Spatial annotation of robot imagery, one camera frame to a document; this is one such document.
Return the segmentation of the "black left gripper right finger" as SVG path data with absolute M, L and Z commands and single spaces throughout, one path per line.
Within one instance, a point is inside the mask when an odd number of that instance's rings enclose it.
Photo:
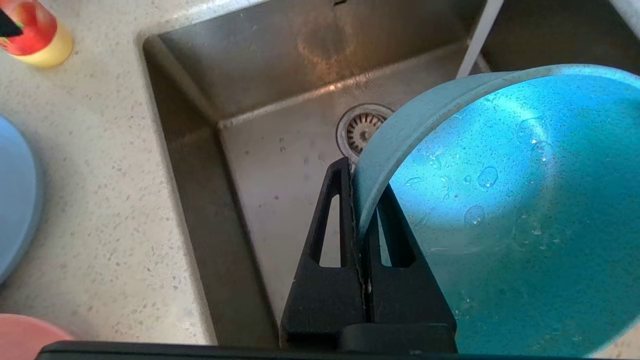
M 362 234 L 368 317 L 376 324 L 425 324 L 457 332 L 457 321 L 391 186 Z

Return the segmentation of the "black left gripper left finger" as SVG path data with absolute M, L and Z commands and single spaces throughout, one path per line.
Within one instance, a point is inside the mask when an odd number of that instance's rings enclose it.
M 327 167 L 279 324 L 279 344 L 284 349 L 336 350 L 345 328 L 366 321 L 351 177 L 347 157 Z M 340 265 L 329 268 L 320 260 L 334 198 Z

